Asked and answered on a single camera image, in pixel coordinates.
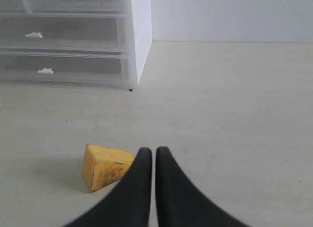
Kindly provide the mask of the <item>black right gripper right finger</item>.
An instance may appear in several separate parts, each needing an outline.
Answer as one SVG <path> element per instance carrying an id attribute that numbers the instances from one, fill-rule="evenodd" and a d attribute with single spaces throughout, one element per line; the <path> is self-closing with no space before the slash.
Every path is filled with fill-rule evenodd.
<path id="1" fill-rule="evenodd" d="M 156 212 L 160 227 L 246 227 L 189 180 L 168 147 L 156 150 Z"/>

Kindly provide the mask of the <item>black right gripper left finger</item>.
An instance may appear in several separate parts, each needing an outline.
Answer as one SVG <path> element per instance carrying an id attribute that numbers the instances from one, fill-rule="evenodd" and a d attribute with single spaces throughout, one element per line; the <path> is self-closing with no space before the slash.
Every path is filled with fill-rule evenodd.
<path id="1" fill-rule="evenodd" d="M 147 227 L 152 188 L 152 151 L 142 147 L 122 180 L 68 227 Z"/>

